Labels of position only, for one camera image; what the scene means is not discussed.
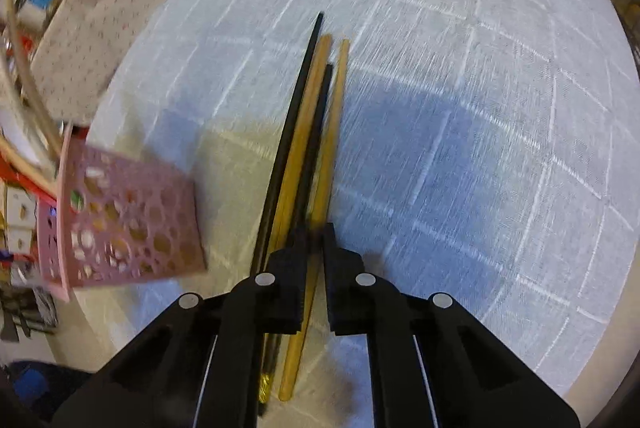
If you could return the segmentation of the pink perforated utensil holder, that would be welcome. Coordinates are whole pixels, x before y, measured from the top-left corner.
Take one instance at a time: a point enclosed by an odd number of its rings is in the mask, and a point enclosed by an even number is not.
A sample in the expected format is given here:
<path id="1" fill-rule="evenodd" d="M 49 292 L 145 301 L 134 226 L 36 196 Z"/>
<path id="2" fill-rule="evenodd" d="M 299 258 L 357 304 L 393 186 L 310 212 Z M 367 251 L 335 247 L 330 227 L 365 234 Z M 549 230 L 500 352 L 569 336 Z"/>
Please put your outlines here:
<path id="1" fill-rule="evenodd" d="M 56 198 L 37 204 L 38 269 L 54 297 L 206 268 L 193 180 L 170 164 L 93 147 L 67 130 Z"/>

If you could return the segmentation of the grey checked tablecloth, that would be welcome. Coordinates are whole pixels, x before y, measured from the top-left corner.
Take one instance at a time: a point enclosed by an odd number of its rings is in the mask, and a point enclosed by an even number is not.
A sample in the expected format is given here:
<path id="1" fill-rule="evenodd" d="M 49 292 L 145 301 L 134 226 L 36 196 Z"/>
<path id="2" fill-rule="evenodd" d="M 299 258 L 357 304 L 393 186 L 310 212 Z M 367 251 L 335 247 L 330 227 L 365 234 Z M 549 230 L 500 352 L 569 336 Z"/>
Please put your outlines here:
<path id="1" fill-rule="evenodd" d="M 310 30 L 349 40 L 330 218 L 403 292 L 444 291 L 558 393 L 597 347 L 639 236 L 639 81 L 610 0 L 168 0 L 92 123 L 191 175 L 208 270 L 79 295 L 120 348 L 250 270 Z"/>

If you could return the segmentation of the long wooden chopstick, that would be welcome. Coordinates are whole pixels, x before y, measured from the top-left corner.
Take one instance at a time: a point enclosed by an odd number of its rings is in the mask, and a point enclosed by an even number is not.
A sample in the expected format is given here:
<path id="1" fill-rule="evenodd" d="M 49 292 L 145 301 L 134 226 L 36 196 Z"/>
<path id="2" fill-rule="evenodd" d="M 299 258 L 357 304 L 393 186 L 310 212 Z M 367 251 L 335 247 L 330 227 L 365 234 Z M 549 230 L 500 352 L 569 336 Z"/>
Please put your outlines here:
<path id="1" fill-rule="evenodd" d="M 303 174 L 306 149 L 314 124 L 314 112 L 318 107 L 326 63 L 329 61 L 333 37 L 323 34 L 314 51 L 307 84 L 304 89 L 302 103 L 296 118 L 292 144 L 283 175 L 278 198 L 276 217 L 274 217 L 270 240 L 269 255 L 285 248 L 288 233 L 294 217 L 294 205 L 300 177 Z M 281 346 L 281 334 L 268 334 L 265 341 L 265 353 L 262 358 L 262 370 L 258 392 L 258 406 L 265 408 L 271 396 L 274 374 L 276 374 L 278 356 Z"/>

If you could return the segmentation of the floral cloth on cabinet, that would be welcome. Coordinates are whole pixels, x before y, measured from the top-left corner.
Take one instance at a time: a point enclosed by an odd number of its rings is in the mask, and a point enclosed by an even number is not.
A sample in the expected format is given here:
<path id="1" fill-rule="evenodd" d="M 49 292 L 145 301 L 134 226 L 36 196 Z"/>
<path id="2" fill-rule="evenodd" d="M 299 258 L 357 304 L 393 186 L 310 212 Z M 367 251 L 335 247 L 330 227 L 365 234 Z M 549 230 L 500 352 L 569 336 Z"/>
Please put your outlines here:
<path id="1" fill-rule="evenodd" d="M 63 0 L 30 63 L 55 119 L 89 123 L 137 36 L 166 0 Z"/>

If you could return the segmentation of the black chopstick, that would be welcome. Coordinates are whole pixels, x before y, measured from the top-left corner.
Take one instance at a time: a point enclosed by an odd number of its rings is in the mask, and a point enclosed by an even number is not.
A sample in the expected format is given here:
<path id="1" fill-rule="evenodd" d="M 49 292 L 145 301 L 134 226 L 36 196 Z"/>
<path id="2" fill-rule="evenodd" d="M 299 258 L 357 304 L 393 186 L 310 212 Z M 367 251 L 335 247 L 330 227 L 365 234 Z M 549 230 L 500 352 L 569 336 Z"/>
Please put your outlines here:
<path id="1" fill-rule="evenodd" d="M 324 112 L 326 112 L 326 100 L 328 100 L 330 84 L 332 80 L 334 65 L 328 63 L 324 69 L 322 83 L 320 85 L 318 101 L 314 109 L 314 118 L 310 125 L 310 132 L 305 143 L 305 156 L 300 165 L 300 174 L 297 179 L 297 188 L 293 208 L 290 212 L 290 220 L 288 221 L 288 229 L 286 229 L 286 237 L 282 237 L 276 243 L 277 249 L 289 248 L 295 244 L 300 233 L 304 234 L 307 207 L 310 198 L 312 181 L 314 180 L 314 171 L 318 152 L 320 149 L 320 141 L 322 136 L 322 126 Z M 281 334 L 269 334 L 265 343 L 265 356 L 262 361 L 262 374 L 260 374 L 260 387 L 258 394 L 258 416 L 262 417 L 267 411 L 270 399 L 271 389 L 273 385 L 274 374 L 278 363 L 282 341 Z"/>
<path id="2" fill-rule="evenodd" d="M 274 159 L 271 170 L 265 203 L 264 207 L 262 207 L 262 215 L 260 216 L 252 263 L 250 264 L 251 277 L 254 277 L 262 271 L 262 267 L 264 266 L 265 259 L 267 257 L 268 243 L 270 240 L 273 220 L 274 217 L 276 217 L 280 190 L 282 187 L 286 163 L 288 162 L 288 153 L 290 153 L 293 142 L 297 116 L 300 106 L 302 105 L 307 78 L 310 72 L 312 59 L 314 58 L 314 51 L 316 50 L 318 39 L 320 37 L 323 19 L 324 12 L 321 11 L 318 13 L 316 21 L 314 22 L 314 28 L 311 31 L 303 62 L 296 78 L 291 102 L 288 106 L 288 113 L 286 113 L 285 116 L 285 122 L 282 128 L 276 158 Z"/>

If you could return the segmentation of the blue-label clear jar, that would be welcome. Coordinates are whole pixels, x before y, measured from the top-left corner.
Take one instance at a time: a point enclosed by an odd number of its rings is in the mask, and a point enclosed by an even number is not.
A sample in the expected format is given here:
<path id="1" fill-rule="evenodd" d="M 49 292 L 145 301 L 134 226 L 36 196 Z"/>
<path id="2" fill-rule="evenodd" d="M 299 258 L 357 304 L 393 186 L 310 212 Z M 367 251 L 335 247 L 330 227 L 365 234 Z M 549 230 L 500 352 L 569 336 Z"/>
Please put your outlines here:
<path id="1" fill-rule="evenodd" d="M 26 29 L 41 35 L 50 24 L 62 0 L 16 0 L 18 22 Z"/>

